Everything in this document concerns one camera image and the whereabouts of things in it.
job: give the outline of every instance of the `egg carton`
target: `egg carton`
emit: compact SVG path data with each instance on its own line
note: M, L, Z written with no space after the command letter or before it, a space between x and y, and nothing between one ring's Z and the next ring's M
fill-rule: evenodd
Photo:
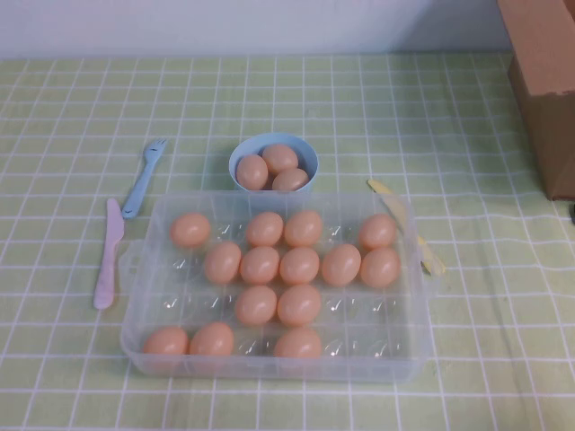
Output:
M323 236L314 246L320 258L333 246L356 243L363 221L389 213L375 193L277 193L271 191L196 192L167 195L154 207L146 238L135 242L120 258L120 283L129 288L128 309L120 343L134 365L145 374L231 377L303 378L396 382L413 377L429 357L428 289L424 286L417 232L409 203L407 224L398 231L394 248L402 271L385 290L360 281L341 288L326 285L318 275L311 284L322 294L322 309L310 325L322 340L316 359L278 358L273 348L288 329L272 320L260 328L246 328L234 315L237 296L246 284L234 281L213 285L204 276L203 260L221 241L236 242L246 252L245 229L263 211L274 211L284 221L303 209L316 210L323 219ZM206 244L183 251L173 246L170 226L187 212L200 212L211 224ZM280 254L288 248L279 246ZM281 295L280 280L269 286ZM176 325L190 335L212 321L224 321L234 331L231 356L162 356L141 353L146 338L165 326Z

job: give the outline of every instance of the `blue bowl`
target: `blue bowl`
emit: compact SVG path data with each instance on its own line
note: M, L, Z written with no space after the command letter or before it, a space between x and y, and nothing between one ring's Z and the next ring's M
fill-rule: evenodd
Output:
M297 155L297 160L299 161L299 169L303 169L307 172L307 176L309 177L307 184L305 184L301 189L297 189L295 191L310 191L315 180L315 175L320 168L317 153L305 140L297 136L290 135L289 133L264 133L262 135L253 136L243 141L234 149L230 156L229 170L230 175L234 180L235 188L238 190L249 191L245 187L242 187L235 179L235 170L237 169L237 165L240 160L242 160L242 157L249 154L261 155L266 146L273 144L287 145L294 150Z

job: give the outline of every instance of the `toy utensil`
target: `toy utensil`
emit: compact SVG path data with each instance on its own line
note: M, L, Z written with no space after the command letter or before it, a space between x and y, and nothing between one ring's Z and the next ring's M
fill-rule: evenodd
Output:
M125 219L128 220L137 216L137 213L142 206L144 196L146 195L147 184L150 182L150 178L154 172L155 164L164 153L167 142L168 141L165 139L157 139L144 151L146 166L142 173L140 173L134 188L130 191L128 199L126 199L124 207L122 208L122 216Z
M116 199L108 199L106 222L106 240L104 253L100 265L100 275L93 293L93 306L98 310L105 310L114 301L114 261L116 259L116 246L124 236L124 219L119 211Z
M402 230L405 229L407 215L402 203L396 199L386 199L385 195L393 195L393 192L377 180L367 180L367 185L377 193L384 204L389 208L397 223L401 226ZM420 236L417 237L417 242L420 245L421 252L423 253L423 266L433 276L440 276L446 272L446 266L441 259L431 250L429 245Z

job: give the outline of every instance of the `white wall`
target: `white wall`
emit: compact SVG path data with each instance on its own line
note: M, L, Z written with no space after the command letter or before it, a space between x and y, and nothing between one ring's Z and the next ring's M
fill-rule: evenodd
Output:
M2 0L0 57L503 49L496 0Z

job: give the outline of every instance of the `pink plastic knife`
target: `pink plastic knife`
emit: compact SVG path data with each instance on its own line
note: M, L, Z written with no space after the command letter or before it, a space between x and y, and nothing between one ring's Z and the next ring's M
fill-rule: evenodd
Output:
M108 199L108 220L106 223L106 241L100 265L100 275L93 293L93 306L105 310L114 301L114 261L116 246L124 236L124 219L116 199Z

